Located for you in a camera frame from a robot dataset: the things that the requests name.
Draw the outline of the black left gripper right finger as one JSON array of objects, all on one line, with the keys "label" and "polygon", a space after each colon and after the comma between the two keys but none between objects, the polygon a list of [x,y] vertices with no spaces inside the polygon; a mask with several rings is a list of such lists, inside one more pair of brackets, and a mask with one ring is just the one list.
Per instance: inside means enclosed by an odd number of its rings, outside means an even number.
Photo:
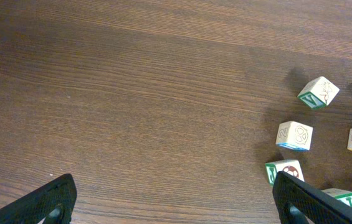
[{"label": "black left gripper right finger", "polygon": [[282,224],[352,224],[352,208],[306,182],[277,173],[272,193]]}]

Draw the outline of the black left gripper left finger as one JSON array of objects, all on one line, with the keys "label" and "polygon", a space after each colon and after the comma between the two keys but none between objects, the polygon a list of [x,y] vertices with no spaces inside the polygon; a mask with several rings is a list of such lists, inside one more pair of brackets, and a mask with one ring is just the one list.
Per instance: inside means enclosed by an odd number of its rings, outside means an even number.
[{"label": "black left gripper left finger", "polygon": [[69,224],[77,199],[71,174],[64,174],[0,208],[0,223]]}]

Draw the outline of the wooden block green N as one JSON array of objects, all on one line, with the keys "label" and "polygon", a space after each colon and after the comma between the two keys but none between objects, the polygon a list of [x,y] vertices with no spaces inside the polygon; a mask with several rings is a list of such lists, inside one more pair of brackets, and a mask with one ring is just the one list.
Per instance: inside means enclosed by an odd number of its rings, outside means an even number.
[{"label": "wooden block green N", "polygon": [[340,202],[343,202],[347,206],[352,207],[352,191],[330,188],[322,190],[322,192],[339,200]]}]

